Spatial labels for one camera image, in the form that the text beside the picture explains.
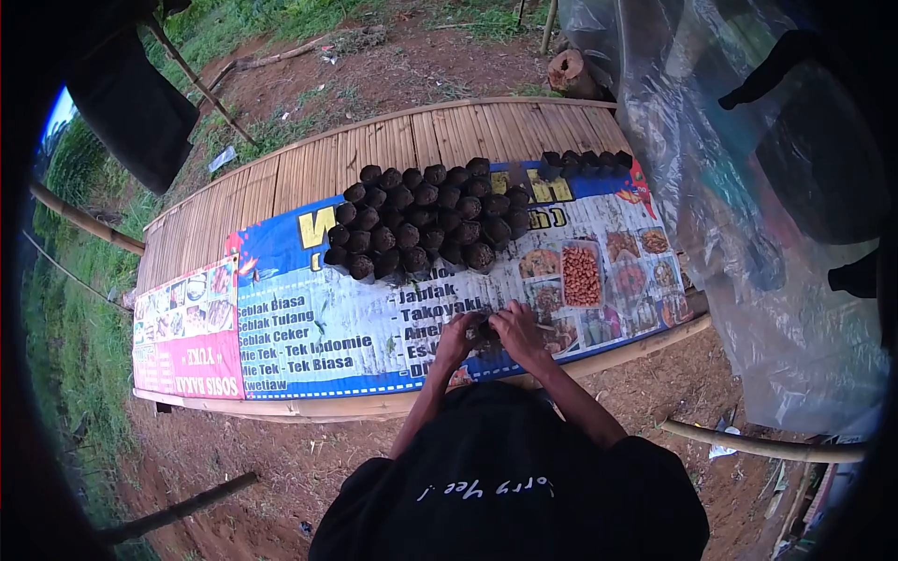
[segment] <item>green vegetation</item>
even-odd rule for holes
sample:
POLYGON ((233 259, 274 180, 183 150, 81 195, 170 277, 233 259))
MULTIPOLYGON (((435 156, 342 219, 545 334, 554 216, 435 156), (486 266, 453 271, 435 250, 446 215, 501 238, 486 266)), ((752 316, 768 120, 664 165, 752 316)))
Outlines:
POLYGON ((334 128, 346 114, 352 116, 353 120, 371 117, 371 112, 359 99, 356 88, 347 88, 336 93, 337 100, 342 101, 339 110, 325 110, 321 101, 332 91, 333 86, 333 83, 326 83, 324 88, 314 87, 302 92, 296 97, 296 109, 278 106, 271 112, 269 118, 257 119, 246 126, 246 132, 256 140, 255 146, 243 142, 217 113, 203 118, 196 129, 200 132, 195 134, 202 134, 202 131, 205 131, 208 158, 220 154, 228 145, 233 145, 237 152, 236 158, 212 173, 210 178, 219 177, 307 136, 334 128), (296 116, 297 111, 301 111, 302 117, 296 116), (284 118, 285 113, 289 113, 287 118, 284 118))
MULTIPOLYGON (((191 68, 199 70, 249 39, 302 42, 330 31, 344 17, 359 18, 379 0, 194 0, 187 10, 165 20, 163 29, 191 68)), ((189 81, 152 35, 144 37, 147 57, 175 87, 189 81)))
POLYGON ((509 93, 513 97, 550 97, 563 98, 564 96, 558 92, 545 88, 537 83, 519 83, 509 93))
POLYGON ((463 25, 475 39, 488 39, 507 43, 537 25, 545 25, 549 15, 549 3, 541 2, 532 12, 524 8, 524 17, 518 26, 518 8, 521 2, 506 0, 458 0, 440 4, 431 11, 431 17, 425 22, 429 29, 441 25, 463 25))
MULTIPOLYGON (((83 205, 120 197, 128 175, 76 118, 60 139, 44 181, 66 201, 83 205)), ((123 222, 118 228, 141 238, 143 226, 159 207, 155 197, 141 189, 120 209, 123 222)), ((33 226, 50 255, 101 293, 134 285, 136 255, 75 229, 41 205, 33 226)), ((131 318, 73 283, 43 257, 23 276, 22 317, 40 412, 70 484, 84 490, 79 493, 82 506, 96 527, 130 519, 116 485, 127 479, 118 458, 137 450, 123 408, 132 383, 131 318), (71 433, 82 418, 87 433, 75 445, 71 433)), ((155 558, 145 540, 117 551, 128 558, 155 558)))

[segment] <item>plastic bag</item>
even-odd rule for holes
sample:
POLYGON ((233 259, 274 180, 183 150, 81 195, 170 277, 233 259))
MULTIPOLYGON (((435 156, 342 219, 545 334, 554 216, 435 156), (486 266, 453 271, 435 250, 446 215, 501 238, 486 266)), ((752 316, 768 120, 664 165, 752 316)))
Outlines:
POLYGON ((615 84, 615 118, 707 292, 748 420, 834 434, 867 413, 887 377, 876 303, 826 278, 876 246, 829 244, 869 240, 892 204, 867 125, 810 59, 756 101, 718 103, 793 21, 773 2, 561 0, 559 13, 575 47, 616 58, 596 63, 615 84))
POLYGON ((216 156, 216 158, 209 164, 209 173, 212 173, 236 157, 237 152, 234 151, 233 146, 228 146, 225 148, 224 152, 216 156))

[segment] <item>tree stump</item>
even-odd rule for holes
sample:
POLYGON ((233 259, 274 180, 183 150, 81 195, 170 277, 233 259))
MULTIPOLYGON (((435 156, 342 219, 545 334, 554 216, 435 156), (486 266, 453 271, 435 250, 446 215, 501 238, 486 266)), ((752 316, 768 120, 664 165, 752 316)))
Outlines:
POLYGON ((573 48, 562 52, 549 63, 549 86, 554 92, 578 100, 600 100, 602 93, 586 65, 580 51, 573 48))

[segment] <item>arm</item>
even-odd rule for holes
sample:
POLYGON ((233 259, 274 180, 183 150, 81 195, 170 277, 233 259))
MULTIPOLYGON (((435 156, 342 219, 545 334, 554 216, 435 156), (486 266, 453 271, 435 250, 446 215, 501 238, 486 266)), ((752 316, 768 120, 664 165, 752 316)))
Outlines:
POLYGON ((599 448, 609 450, 627 436, 621 424, 552 359, 542 344, 529 305, 512 300, 508 310, 489 318, 489 325, 501 337, 512 360, 549 392, 565 420, 580 427, 599 448))
POLYGON ((449 379, 474 347, 474 341, 468 340, 466 336, 468 328, 473 327, 480 318, 481 316, 473 311, 459 313, 443 329, 443 335, 440 336, 439 345, 436 347, 436 359, 427 371, 424 387, 415 399, 415 405, 412 406, 405 424, 396 435, 396 441, 390 449, 391 459, 398 458, 408 448, 418 429, 439 412, 449 379))

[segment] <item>menu banner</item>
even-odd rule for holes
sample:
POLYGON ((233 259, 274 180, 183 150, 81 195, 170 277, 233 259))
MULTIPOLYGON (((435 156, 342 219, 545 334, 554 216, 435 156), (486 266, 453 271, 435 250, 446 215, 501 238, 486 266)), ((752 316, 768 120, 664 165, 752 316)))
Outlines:
MULTIPOLYGON (((528 302, 544 345, 565 363, 601 353, 691 318, 677 259, 637 162, 626 178, 552 182, 492 164, 493 190, 523 178, 533 194, 530 231, 497 254, 488 275, 363 285, 323 265, 332 197, 232 233, 237 333, 246 399, 308 399, 420 388, 444 325, 459 312, 528 302)), ((452 383, 520 373, 498 343, 480 346, 452 383)))
POLYGON ((187 398, 245 398, 236 263, 236 256, 221 259, 137 297, 136 388, 187 398))

